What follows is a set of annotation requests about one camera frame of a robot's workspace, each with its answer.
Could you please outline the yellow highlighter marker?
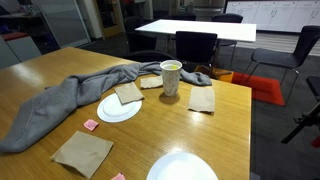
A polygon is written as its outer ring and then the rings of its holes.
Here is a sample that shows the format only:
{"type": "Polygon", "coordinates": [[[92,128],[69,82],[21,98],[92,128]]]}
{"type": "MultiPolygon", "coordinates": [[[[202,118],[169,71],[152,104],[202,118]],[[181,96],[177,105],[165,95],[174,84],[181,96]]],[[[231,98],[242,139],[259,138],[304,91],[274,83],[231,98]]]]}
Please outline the yellow highlighter marker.
{"type": "Polygon", "coordinates": [[[170,69],[170,70],[175,70],[175,69],[178,69],[178,66],[176,66],[176,65],[169,65],[169,66],[168,66],[168,69],[170,69]]]}

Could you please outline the brown napkin behind cup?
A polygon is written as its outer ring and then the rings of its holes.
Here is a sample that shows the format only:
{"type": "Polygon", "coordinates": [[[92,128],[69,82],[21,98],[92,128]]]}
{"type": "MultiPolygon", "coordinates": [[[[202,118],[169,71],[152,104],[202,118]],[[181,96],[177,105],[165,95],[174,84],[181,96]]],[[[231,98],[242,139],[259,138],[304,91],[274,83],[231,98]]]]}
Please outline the brown napkin behind cup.
{"type": "Polygon", "coordinates": [[[157,88],[163,85],[163,80],[161,76],[157,77],[148,77],[148,78],[142,78],[141,79],[141,87],[143,89],[148,88],[157,88]]]}

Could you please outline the white patterned paper cup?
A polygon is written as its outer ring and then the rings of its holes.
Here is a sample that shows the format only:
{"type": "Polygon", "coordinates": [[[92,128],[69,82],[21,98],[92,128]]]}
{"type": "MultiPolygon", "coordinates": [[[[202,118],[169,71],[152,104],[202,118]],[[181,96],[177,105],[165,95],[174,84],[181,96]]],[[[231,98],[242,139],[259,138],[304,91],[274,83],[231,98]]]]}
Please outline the white patterned paper cup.
{"type": "Polygon", "coordinates": [[[166,60],[160,63],[161,76],[163,80],[164,94],[168,97],[177,95],[182,63],[177,60],[166,60]],[[178,69],[170,70],[169,65],[176,65],[178,69]]]}

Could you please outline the brown napkin right of cup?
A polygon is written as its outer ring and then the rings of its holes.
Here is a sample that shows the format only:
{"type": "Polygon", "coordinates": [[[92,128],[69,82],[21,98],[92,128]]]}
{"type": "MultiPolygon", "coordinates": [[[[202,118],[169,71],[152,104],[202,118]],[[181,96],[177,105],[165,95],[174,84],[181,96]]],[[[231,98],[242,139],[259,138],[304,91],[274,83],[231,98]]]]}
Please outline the brown napkin right of cup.
{"type": "Polygon", "coordinates": [[[198,112],[215,111],[215,93],[212,88],[193,87],[188,108],[198,112]]]}

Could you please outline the white plate near cup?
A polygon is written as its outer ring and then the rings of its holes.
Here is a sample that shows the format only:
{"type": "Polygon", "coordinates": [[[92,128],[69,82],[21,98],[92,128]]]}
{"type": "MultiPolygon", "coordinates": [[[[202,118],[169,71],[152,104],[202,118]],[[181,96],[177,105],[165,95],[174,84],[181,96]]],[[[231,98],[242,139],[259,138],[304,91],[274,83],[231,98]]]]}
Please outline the white plate near cup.
{"type": "Polygon", "coordinates": [[[98,105],[97,115],[104,122],[117,123],[130,119],[138,113],[141,107],[142,101],[122,105],[117,94],[113,93],[98,105]]]}

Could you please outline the brown napkin on plate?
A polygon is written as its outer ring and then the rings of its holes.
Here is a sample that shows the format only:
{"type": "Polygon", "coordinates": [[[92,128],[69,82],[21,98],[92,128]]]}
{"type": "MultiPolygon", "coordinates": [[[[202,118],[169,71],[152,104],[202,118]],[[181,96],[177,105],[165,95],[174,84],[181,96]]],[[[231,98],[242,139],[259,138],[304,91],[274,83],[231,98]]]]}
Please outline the brown napkin on plate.
{"type": "Polygon", "coordinates": [[[122,104],[127,104],[133,101],[142,100],[143,94],[137,88],[134,82],[124,84],[120,87],[115,88],[115,92],[118,95],[122,104]]]}

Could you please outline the black chair under table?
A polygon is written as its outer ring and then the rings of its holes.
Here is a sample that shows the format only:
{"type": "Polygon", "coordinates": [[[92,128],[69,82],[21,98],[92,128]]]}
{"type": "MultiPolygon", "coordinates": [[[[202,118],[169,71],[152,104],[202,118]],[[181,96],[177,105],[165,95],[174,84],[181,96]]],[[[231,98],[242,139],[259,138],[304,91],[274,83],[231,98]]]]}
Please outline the black chair under table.
{"type": "Polygon", "coordinates": [[[143,50],[130,53],[125,56],[125,59],[133,60],[137,62],[162,62],[165,60],[175,60],[175,57],[158,50],[143,50]]]}

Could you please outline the black chair at table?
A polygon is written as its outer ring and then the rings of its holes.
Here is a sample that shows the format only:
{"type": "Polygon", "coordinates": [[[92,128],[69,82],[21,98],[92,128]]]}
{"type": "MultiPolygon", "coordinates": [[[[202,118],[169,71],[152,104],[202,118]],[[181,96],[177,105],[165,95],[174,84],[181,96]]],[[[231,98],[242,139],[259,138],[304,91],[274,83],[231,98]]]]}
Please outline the black chair at table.
{"type": "Polygon", "coordinates": [[[177,31],[176,57],[183,64],[183,69],[193,72],[197,66],[212,70],[217,35],[215,33],[177,31]]]}

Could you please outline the white plate near edge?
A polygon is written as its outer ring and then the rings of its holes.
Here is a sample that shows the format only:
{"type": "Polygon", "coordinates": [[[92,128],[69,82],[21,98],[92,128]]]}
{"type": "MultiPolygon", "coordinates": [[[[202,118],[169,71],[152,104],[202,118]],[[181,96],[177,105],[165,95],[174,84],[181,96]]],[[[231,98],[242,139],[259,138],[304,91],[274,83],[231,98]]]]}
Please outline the white plate near edge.
{"type": "Polygon", "coordinates": [[[213,169],[189,152],[162,156],[151,167],[146,180],[218,180],[213,169]]]}

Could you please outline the white meeting table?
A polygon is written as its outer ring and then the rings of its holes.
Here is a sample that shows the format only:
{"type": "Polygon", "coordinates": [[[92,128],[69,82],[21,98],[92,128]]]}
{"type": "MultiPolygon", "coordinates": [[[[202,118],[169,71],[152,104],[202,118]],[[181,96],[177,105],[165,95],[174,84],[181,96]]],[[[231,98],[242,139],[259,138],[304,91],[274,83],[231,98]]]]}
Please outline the white meeting table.
{"type": "Polygon", "coordinates": [[[138,27],[137,31],[162,34],[175,34],[177,31],[215,33],[223,40],[256,41],[255,24],[160,19],[138,27]]]}

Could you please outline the pink sticky note at edge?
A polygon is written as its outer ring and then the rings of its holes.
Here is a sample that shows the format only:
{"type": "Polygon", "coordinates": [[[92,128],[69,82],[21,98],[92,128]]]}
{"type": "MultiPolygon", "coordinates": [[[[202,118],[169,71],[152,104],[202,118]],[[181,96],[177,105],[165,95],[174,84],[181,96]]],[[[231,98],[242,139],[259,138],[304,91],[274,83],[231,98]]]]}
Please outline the pink sticky note at edge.
{"type": "Polygon", "coordinates": [[[115,177],[113,177],[111,180],[126,180],[123,173],[118,173],[115,177]]]}

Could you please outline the large brown napkin front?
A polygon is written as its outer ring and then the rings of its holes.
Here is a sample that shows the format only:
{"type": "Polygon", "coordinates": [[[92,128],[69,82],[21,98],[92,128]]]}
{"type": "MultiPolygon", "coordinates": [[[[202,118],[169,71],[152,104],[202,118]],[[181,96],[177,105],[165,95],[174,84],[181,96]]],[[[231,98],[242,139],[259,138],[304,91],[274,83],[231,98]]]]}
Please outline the large brown napkin front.
{"type": "Polygon", "coordinates": [[[113,143],[111,141],[76,131],[50,159],[73,167],[84,177],[90,179],[112,147],[113,143]]]}

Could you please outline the grey sweatshirt cloth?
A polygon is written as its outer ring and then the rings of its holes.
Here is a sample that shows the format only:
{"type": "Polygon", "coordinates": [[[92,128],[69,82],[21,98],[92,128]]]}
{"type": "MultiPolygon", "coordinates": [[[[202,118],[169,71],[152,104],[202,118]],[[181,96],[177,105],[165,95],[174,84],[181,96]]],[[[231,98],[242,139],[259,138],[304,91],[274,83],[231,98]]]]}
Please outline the grey sweatshirt cloth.
{"type": "Polygon", "coordinates": [[[147,74],[161,74],[159,62],[117,65],[91,74],[76,74],[22,103],[7,135],[0,141],[1,153],[23,152],[65,120],[79,106],[91,104],[115,85],[147,74]]]}

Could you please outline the black chair on right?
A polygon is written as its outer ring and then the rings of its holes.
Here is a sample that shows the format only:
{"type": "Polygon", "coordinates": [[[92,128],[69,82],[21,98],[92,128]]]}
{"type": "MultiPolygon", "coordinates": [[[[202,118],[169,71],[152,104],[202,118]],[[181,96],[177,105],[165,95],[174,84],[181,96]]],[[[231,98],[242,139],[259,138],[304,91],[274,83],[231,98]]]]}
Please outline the black chair on right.
{"type": "Polygon", "coordinates": [[[303,65],[312,48],[319,40],[320,26],[305,25],[301,29],[295,49],[291,53],[257,48],[251,55],[251,61],[256,63],[251,74],[253,74],[259,65],[279,67],[285,70],[290,69],[296,73],[295,83],[299,76],[297,68],[303,65]]]}

